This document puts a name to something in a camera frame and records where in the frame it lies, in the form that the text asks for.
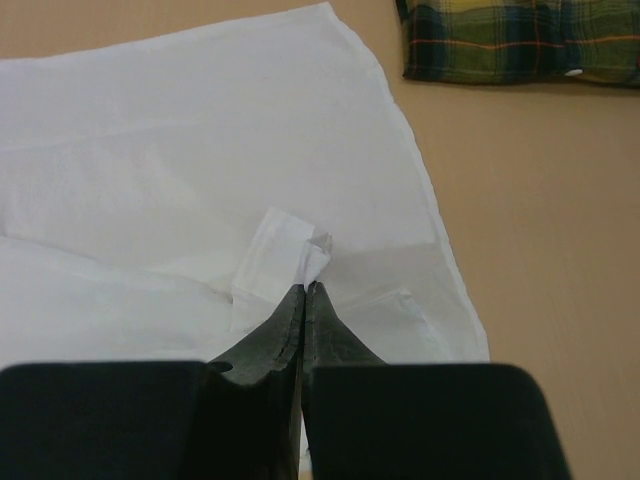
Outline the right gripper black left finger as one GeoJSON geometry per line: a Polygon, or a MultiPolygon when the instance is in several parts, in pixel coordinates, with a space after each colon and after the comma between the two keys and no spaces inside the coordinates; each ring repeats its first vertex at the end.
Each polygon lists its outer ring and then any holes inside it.
{"type": "Polygon", "coordinates": [[[15,365],[1,373],[5,479],[294,479],[306,294],[210,362],[15,365]]]}

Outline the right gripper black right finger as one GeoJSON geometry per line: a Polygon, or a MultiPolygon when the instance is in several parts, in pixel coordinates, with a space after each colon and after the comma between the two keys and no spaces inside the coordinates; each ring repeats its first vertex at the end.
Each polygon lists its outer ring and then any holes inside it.
{"type": "Polygon", "coordinates": [[[508,364],[391,365],[337,316],[305,305],[304,421],[317,479],[567,479],[546,398],[508,364]]]}

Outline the white long sleeve shirt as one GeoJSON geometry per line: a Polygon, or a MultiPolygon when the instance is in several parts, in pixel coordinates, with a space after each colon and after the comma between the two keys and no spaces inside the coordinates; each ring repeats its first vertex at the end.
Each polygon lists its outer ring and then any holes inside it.
{"type": "Polygon", "coordinates": [[[376,321],[404,361],[484,361],[414,135],[328,4],[1,63],[1,367],[205,361],[251,325],[234,284],[269,213],[334,243],[339,298],[403,283],[376,321]]]}

